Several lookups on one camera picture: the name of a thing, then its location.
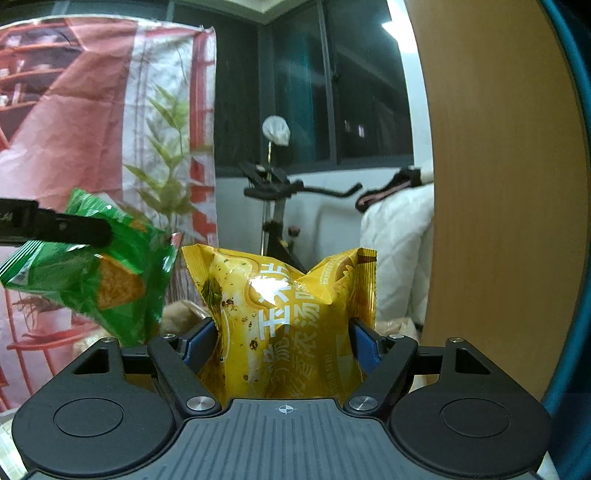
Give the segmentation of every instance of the exercise bike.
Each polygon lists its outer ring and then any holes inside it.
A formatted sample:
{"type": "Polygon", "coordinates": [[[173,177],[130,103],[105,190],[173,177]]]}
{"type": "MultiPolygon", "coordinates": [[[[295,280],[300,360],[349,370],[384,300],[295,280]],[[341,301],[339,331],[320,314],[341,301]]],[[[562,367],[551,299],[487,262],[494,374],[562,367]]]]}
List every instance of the exercise bike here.
{"type": "Polygon", "coordinates": [[[286,241],[283,238],[285,201],[296,193],[302,192],[344,199],[351,197],[363,188],[360,183],[356,183],[346,192],[320,187],[307,187],[301,180],[290,181],[283,170],[273,167],[271,164],[243,163],[240,165],[240,169],[250,182],[250,186],[244,189],[244,195],[265,202],[261,232],[261,255],[276,258],[303,273],[306,273],[308,269],[304,268],[293,251],[300,229],[294,226],[289,227],[287,232],[290,240],[286,241]],[[272,217],[269,215],[271,203],[274,203],[272,217]]]}

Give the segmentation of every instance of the green snack bag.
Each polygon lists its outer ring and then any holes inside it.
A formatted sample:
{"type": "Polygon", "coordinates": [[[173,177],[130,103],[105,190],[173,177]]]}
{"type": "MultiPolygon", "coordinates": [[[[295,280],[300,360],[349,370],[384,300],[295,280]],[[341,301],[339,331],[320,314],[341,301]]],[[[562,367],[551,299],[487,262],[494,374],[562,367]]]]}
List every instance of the green snack bag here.
{"type": "Polygon", "coordinates": [[[95,319],[122,346],[159,331],[164,293],[180,247],[172,237],[76,189],[65,213],[107,220],[106,248],[30,241],[0,267],[4,288],[41,295],[95,319]]]}

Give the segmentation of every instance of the window pane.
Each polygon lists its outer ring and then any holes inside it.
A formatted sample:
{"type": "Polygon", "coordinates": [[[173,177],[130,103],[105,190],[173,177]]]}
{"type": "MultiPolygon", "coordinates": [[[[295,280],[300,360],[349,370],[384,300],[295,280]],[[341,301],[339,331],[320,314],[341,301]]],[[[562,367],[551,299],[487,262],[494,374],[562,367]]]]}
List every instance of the window pane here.
{"type": "Polygon", "coordinates": [[[0,25],[51,15],[53,2],[36,2],[0,10],[0,25]]]}
{"type": "Polygon", "coordinates": [[[257,25],[187,5],[176,5],[174,21],[216,30],[216,166],[235,167],[240,162],[258,161],[261,134],[257,25]]]}
{"type": "Polygon", "coordinates": [[[390,20],[386,0],[330,0],[340,158],[413,151],[400,51],[382,26],[390,20]]]}
{"type": "Polygon", "coordinates": [[[315,5],[272,23],[275,114],[291,129],[290,146],[276,148],[281,166],[330,158],[326,82],[315,5]]]}
{"type": "Polygon", "coordinates": [[[68,14],[124,15],[126,17],[166,19],[167,2],[110,2],[110,1],[71,1],[68,14]]]}

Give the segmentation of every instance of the yellow snack bag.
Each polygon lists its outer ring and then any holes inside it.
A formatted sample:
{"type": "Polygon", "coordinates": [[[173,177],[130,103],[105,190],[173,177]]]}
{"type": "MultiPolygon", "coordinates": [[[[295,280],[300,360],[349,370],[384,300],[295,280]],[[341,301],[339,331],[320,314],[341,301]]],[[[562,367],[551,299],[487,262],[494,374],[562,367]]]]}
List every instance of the yellow snack bag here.
{"type": "Polygon", "coordinates": [[[361,383],[349,318],[374,326],[374,250],[328,257],[305,275],[270,257],[205,245],[183,253],[218,331],[200,379],[223,405],[230,398],[342,403],[361,383]]]}

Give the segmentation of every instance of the ceiling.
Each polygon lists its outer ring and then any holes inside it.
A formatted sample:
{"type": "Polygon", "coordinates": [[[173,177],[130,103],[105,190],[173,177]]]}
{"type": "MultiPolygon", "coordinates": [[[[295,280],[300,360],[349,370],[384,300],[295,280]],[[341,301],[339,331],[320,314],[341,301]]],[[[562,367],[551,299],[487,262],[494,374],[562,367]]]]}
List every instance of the ceiling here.
{"type": "Polygon", "coordinates": [[[266,24],[306,0],[188,0],[188,2],[266,24]]]}

